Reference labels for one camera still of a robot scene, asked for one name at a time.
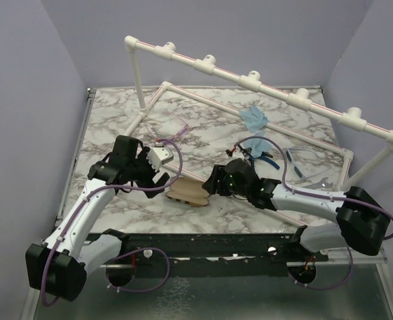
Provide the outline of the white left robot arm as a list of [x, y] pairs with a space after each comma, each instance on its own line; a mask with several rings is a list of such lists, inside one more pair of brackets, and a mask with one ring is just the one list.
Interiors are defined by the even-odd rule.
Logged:
[[112, 152], [90, 167], [87, 181], [67, 217], [40, 244], [32, 244], [25, 253], [29, 285], [41, 293], [42, 304], [48, 301], [75, 300], [87, 276], [104, 263], [132, 263], [141, 249], [130, 249], [129, 236], [108, 229], [90, 244], [87, 238], [98, 217], [120, 191], [142, 191], [151, 199], [173, 183], [164, 173], [153, 178], [160, 167], [173, 159], [174, 142], [159, 139], [148, 147], [136, 138], [117, 136]]

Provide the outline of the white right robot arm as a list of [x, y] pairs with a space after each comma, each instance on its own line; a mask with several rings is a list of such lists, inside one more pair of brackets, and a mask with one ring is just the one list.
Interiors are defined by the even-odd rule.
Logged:
[[381, 207], [359, 187], [345, 193], [293, 189], [280, 180], [259, 177], [242, 159], [215, 165], [202, 188], [210, 195], [238, 195], [258, 209], [294, 211], [325, 219], [323, 225], [299, 228], [292, 237], [287, 249], [298, 261], [338, 247], [375, 256], [390, 224]]

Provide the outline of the plaid glasses case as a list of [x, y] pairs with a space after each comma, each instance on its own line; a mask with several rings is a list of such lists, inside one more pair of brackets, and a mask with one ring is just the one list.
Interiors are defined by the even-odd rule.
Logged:
[[205, 207], [209, 204], [210, 194], [202, 188], [202, 185], [202, 181], [180, 177], [170, 186], [165, 196], [192, 207]]

